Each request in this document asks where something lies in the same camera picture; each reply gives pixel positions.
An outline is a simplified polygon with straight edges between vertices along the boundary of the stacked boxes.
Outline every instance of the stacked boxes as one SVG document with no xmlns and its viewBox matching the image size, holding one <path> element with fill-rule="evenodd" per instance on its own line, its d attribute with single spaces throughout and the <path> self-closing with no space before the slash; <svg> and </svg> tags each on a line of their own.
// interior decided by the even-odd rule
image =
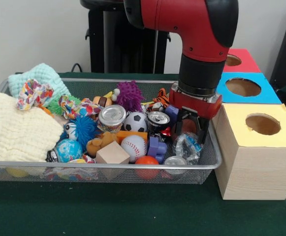
<svg viewBox="0 0 286 236">
<path fill-rule="evenodd" d="M 286 107 L 247 50 L 241 69 L 225 67 L 217 91 L 223 105 L 213 119 L 223 163 L 216 176 L 225 200 L 286 198 Z"/>
</svg>

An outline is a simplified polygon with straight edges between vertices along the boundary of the yellow ball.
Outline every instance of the yellow ball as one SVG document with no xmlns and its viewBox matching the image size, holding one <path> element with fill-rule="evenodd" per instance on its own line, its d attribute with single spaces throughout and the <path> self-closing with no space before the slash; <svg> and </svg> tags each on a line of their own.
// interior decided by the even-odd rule
<svg viewBox="0 0 286 236">
<path fill-rule="evenodd" d="M 7 167 L 6 168 L 6 171 L 13 177 L 16 177 L 16 178 L 24 178 L 24 177 L 27 177 L 29 174 L 28 172 L 26 171 L 23 171 L 23 170 L 17 170 L 17 169 L 13 169 L 13 168 L 10 168 L 10 167 Z"/>
</svg>

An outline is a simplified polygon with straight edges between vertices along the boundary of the metal cap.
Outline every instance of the metal cap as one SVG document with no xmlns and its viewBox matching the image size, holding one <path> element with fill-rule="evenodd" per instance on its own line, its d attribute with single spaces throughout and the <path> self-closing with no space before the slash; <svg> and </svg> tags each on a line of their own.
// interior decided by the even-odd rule
<svg viewBox="0 0 286 236">
<path fill-rule="evenodd" d="M 107 126 L 122 124 L 127 116 L 124 107 L 111 105 L 102 109 L 99 113 L 99 121 Z"/>
<path fill-rule="evenodd" d="M 164 161 L 164 165 L 186 165 L 187 161 L 180 156 L 171 156 Z"/>
<path fill-rule="evenodd" d="M 163 112 L 149 112 L 148 119 L 156 124 L 168 124 L 170 122 L 169 116 Z"/>
</svg>

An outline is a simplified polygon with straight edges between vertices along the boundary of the plastic wrapper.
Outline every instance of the plastic wrapper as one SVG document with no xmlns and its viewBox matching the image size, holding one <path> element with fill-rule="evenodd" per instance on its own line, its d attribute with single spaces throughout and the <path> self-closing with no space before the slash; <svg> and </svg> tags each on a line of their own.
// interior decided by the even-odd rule
<svg viewBox="0 0 286 236">
<path fill-rule="evenodd" d="M 186 132 L 177 137 L 172 148 L 176 156 L 186 159 L 188 165 L 196 165 L 200 158 L 202 145 L 197 142 L 197 135 Z"/>
</svg>

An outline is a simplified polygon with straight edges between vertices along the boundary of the tiger plush toy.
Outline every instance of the tiger plush toy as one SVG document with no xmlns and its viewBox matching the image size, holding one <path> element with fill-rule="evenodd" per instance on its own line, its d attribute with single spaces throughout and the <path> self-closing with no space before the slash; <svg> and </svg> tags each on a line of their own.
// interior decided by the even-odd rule
<svg viewBox="0 0 286 236">
<path fill-rule="evenodd" d="M 164 112 L 164 110 L 170 105 L 169 98 L 166 95 L 166 90 L 164 88 L 161 88 L 158 92 L 157 98 L 153 99 L 152 104 L 147 105 L 147 111 L 159 111 Z"/>
</svg>

